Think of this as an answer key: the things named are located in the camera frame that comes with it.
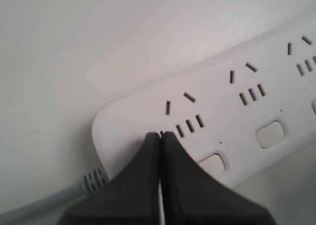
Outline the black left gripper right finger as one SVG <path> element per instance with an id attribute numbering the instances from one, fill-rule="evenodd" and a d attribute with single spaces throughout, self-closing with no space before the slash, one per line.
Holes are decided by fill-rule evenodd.
<path id="1" fill-rule="evenodd" d="M 272 225 L 263 206 L 208 175 L 172 132 L 160 140 L 160 181 L 167 225 Z"/>

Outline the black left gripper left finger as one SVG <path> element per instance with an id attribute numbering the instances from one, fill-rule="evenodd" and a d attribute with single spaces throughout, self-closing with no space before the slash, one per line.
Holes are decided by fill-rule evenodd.
<path id="1" fill-rule="evenodd" d="M 158 133 L 147 133 L 126 167 L 94 195 L 72 205 L 60 225 L 158 225 Z"/>

